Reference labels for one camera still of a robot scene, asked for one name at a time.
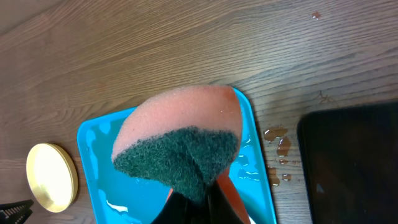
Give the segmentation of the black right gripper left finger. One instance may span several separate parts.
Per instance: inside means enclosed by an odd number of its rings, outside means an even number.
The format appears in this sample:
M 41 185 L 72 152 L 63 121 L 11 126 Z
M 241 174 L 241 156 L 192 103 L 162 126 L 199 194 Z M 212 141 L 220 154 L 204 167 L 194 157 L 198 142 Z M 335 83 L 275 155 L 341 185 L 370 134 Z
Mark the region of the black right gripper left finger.
M 189 199 L 178 192 L 172 192 L 152 224 L 187 224 Z

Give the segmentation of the yellow plate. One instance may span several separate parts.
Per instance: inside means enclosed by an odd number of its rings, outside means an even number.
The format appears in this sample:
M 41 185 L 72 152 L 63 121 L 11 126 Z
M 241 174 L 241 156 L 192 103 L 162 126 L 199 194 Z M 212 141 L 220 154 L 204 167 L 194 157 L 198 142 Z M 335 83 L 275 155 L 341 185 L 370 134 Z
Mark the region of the yellow plate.
M 78 174 L 68 153 L 56 144 L 36 144 L 26 160 L 29 187 L 44 209 L 60 213 L 75 200 Z

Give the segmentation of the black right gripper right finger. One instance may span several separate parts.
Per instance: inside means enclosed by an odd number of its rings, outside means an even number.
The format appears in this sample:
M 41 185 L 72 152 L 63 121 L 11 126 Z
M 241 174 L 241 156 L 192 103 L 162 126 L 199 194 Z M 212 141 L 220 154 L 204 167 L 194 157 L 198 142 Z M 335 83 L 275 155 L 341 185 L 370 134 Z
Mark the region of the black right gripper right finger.
M 206 222 L 209 224 L 243 224 L 217 182 L 208 188 L 206 208 Z

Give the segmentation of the orange green scrub sponge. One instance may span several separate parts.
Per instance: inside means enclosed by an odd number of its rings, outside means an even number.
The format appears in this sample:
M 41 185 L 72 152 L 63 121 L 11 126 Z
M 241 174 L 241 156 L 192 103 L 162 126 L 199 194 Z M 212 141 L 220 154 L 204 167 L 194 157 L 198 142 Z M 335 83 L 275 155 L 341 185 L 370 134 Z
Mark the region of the orange green scrub sponge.
M 206 193 L 215 182 L 242 222 L 249 223 L 229 178 L 242 131 L 241 108 L 232 87 L 181 87 L 149 98 L 126 118 L 111 160 L 116 170 L 130 177 L 168 186 L 168 197 L 178 192 L 189 199 L 188 223 L 207 223 Z

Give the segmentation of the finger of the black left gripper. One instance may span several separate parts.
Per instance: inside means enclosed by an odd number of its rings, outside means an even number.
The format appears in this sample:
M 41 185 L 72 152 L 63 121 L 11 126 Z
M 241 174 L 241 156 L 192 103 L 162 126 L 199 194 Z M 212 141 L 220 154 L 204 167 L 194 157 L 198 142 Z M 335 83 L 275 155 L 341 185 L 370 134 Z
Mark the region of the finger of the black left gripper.
M 24 224 L 32 215 L 33 200 L 6 203 L 0 205 L 1 224 Z

